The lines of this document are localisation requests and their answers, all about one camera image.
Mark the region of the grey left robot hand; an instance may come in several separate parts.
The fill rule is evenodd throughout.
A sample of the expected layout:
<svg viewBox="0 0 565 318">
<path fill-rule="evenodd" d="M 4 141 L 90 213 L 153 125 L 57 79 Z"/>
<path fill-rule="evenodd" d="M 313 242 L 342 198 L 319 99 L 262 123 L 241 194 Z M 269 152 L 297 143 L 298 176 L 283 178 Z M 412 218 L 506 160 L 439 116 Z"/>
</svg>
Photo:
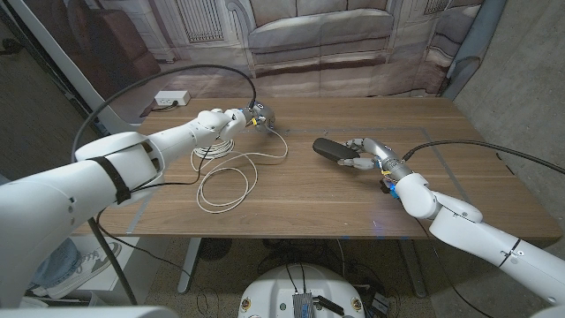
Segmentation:
<svg viewBox="0 0 565 318">
<path fill-rule="evenodd" d="M 253 126 L 259 132 L 272 131 L 275 125 L 275 112 L 267 105 L 255 101 L 242 109 L 246 125 Z"/>
</svg>

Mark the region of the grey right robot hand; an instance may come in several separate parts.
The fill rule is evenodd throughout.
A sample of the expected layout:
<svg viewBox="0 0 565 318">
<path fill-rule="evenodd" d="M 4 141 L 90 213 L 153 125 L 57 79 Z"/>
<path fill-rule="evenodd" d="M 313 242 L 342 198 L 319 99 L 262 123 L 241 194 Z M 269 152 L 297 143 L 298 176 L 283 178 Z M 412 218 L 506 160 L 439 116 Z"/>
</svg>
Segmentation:
<svg viewBox="0 0 565 318">
<path fill-rule="evenodd" d="M 379 168 L 383 175 L 394 181 L 410 175 L 410 169 L 389 146 L 380 141 L 370 138 L 356 138 L 348 140 L 344 146 L 357 153 L 371 154 L 372 158 L 346 158 L 339 159 L 337 163 L 342 166 L 349 166 L 359 170 L 371 170 Z"/>
</svg>

